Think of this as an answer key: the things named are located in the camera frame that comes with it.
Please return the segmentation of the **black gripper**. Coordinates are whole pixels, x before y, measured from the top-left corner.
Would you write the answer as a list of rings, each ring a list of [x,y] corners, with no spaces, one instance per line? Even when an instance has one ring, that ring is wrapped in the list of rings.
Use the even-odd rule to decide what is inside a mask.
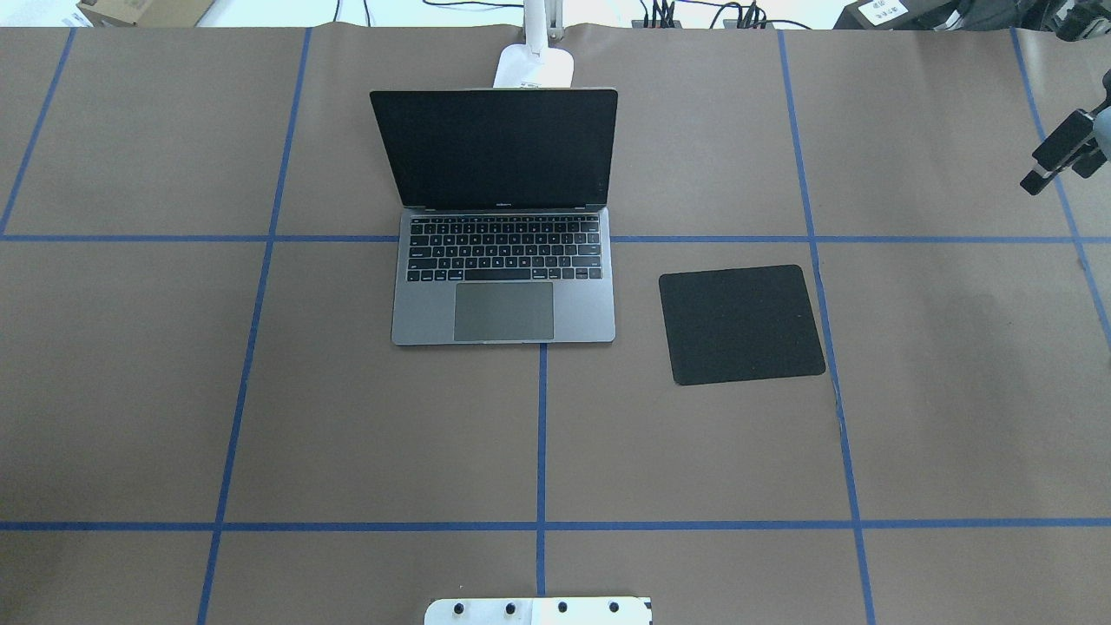
[[[1108,109],[1073,110],[1033,150],[1032,157],[1035,165],[1020,181],[1028,194],[1042,193],[1068,168],[1081,178],[1090,178],[1108,162]]]

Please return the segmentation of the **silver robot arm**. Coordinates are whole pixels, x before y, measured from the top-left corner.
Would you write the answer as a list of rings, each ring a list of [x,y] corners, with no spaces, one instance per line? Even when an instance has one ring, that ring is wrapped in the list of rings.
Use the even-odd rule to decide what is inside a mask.
[[[1039,26],[1063,41],[1108,34],[1108,1],[1048,1]],[[1107,165],[1110,155],[1110,72],[1101,79],[1104,95],[1092,108],[1075,109],[1032,151],[1033,167],[1020,181],[1025,193],[1037,195],[1059,174],[1071,170],[1088,180]]]

